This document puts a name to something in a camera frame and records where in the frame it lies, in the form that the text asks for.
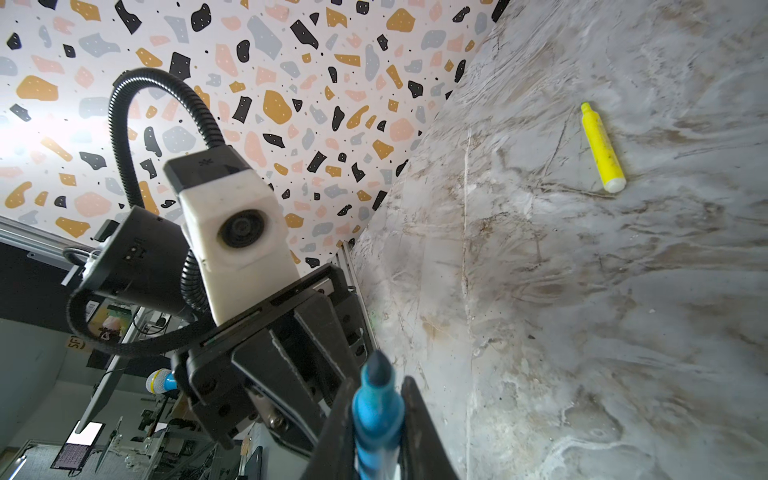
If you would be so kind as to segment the blue highlighter pen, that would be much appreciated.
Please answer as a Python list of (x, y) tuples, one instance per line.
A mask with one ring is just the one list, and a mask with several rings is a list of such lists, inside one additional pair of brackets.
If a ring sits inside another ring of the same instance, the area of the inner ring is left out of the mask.
[(358, 473), (361, 479), (392, 479), (397, 465), (405, 404), (395, 388), (395, 371), (376, 350), (361, 372), (352, 402)]

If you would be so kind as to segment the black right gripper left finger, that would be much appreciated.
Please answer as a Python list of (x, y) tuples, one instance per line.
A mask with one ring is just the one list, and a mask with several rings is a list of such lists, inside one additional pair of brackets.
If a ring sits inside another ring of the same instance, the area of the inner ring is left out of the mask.
[(353, 378), (348, 378), (342, 383), (301, 480), (359, 478), (355, 467), (352, 413), (352, 402), (358, 387), (359, 382)]

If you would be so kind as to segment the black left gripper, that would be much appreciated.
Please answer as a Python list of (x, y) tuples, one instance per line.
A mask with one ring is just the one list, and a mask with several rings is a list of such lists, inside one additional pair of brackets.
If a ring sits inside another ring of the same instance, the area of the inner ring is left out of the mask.
[(326, 409), (373, 350), (356, 286), (329, 263), (177, 352), (173, 376), (220, 446), (260, 419), (278, 445), (308, 458)]

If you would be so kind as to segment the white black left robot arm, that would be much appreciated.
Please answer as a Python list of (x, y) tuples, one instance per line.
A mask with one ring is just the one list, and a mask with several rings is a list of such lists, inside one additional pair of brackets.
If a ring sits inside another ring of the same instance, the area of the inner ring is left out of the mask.
[[(344, 267), (330, 262), (215, 325), (180, 293), (188, 252), (181, 228), (143, 208), (101, 229), (67, 306), (71, 328), (95, 349), (123, 358), (172, 357), (173, 377), (197, 422), (219, 445), (255, 420), (294, 453), (310, 456), (348, 377), (373, 350), (367, 316)], [(186, 326), (143, 341), (107, 342), (87, 328), (94, 296), (177, 314)]]

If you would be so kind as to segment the yellow highlighter pen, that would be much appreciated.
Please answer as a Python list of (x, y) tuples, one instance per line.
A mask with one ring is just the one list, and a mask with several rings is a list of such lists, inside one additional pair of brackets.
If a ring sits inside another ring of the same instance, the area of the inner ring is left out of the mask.
[(627, 181), (599, 114), (589, 102), (581, 104), (582, 127), (589, 143), (603, 189), (617, 194)]

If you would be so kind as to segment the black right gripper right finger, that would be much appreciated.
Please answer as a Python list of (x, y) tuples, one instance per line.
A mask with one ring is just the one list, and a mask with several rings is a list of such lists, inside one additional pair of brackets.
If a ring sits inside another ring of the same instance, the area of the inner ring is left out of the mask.
[(399, 454), (401, 478), (458, 480), (413, 377), (404, 378), (401, 396), (405, 405)]

